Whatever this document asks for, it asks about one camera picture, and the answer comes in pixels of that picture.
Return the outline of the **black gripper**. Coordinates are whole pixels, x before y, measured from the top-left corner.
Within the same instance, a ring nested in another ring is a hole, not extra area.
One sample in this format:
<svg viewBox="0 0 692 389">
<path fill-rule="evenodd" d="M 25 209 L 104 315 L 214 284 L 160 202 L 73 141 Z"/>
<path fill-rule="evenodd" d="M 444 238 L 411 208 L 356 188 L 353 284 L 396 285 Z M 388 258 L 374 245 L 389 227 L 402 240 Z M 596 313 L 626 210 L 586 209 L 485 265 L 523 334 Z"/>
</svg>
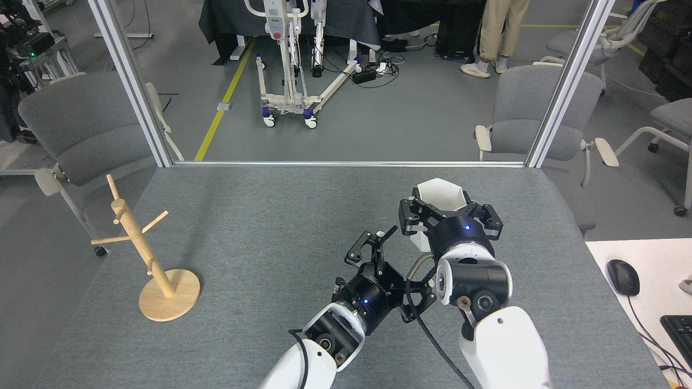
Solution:
<svg viewBox="0 0 692 389">
<path fill-rule="evenodd" d="M 398 218 L 401 233 L 413 236 L 426 232 L 435 258 L 440 258 L 463 242 L 476 242 L 494 256 L 490 240 L 499 240 L 503 229 L 503 222 L 494 207 L 491 204 L 468 203 L 465 209 L 467 217 L 447 218 L 448 210 L 423 201 L 420 190 L 413 187 L 410 197 L 400 201 Z"/>
<path fill-rule="evenodd" d="M 432 305 L 437 297 L 430 286 L 433 277 L 420 281 L 405 280 L 389 263 L 378 263 L 383 260 L 383 244 L 398 229 L 393 225 L 387 232 L 364 231 L 344 256 L 344 262 L 352 266 L 364 259 L 363 246 L 371 247 L 370 261 L 360 266 L 358 273 L 332 296 L 332 303 L 346 303 L 348 308 L 356 310 L 357 316 L 365 321 L 365 334 L 371 335 L 384 318 L 394 308 L 400 306 L 401 320 L 410 323 L 415 320 L 412 307 L 422 314 Z M 417 293 L 421 301 L 408 304 L 407 286 L 410 294 Z"/>
</svg>

